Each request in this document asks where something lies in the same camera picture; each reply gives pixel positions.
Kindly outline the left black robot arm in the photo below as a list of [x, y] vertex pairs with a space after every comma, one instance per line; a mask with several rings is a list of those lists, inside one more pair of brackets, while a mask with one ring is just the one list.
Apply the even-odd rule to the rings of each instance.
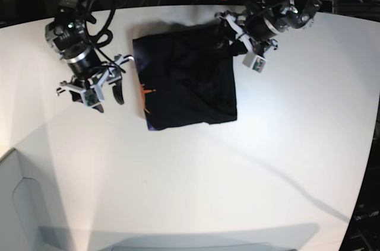
[[242, 12], [216, 13], [220, 20], [216, 47], [232, 56], [264, 56], [278, 48], [275, 37], [310, 24], [324, 0], [245, 0]]

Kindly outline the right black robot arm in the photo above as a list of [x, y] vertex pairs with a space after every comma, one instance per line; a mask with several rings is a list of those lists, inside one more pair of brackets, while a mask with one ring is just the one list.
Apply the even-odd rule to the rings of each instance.
[[116, 102], [124, 104], [122, 75], [125, 70], [121, 66], [133, 60], [133, 56], [110, 58], [102, 51], [113, 40], [109, 26], [116, 12], [116, 0], [110, 0], [110, 13], [99, 32], [89, 33], [88, 24], [97, 22], [92, 15], [95, 1], [60, 0], [55, 18], [45, 27], [45, 39], [72, 71], [71, 79], [60, 82], [56, 94], [69, 92], [73, 102], [103, 113], [104, 84], [111, 85]]

